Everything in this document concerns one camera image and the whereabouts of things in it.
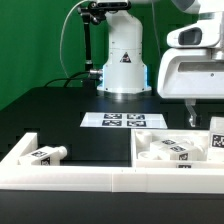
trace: white bin divider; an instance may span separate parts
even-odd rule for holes
[[[37,133],[28,132],[0,162],[0,165],[18,165],[19,157],[37,149]]]

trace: black table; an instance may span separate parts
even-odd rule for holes
[[[200,128],[224,116],[224,101],[199,101]],[[62,165],[131,166],[130,129],[80,128],[85,112],[162,113],[170,129],[192,129],[183,100],[156,94],[123,103],[95,89],[34,88],[0,112],[0,160],[29,131],[39,147],[64,145]],[[1,223],[220,223],[223,195],[0,191]]]

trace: green wall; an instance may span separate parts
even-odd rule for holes
[[[0,109],[33,87],[65,77],[59,59],[62,25],[78,0],[0,0]],[[171,30],[196,21],[196,16],[179,12],[170,0],[155,5],[161,52],[168,46]],[[143,61],[150,67],[156,85],[159,57],[152,23],[151,5],[136,5],[130,13],[143,23]],[[107,24],[92,26],[92,57],[97,68],[107,60]],[[71,75],[84,70],[83,26],[75,12],[64,37],[63,58]]]

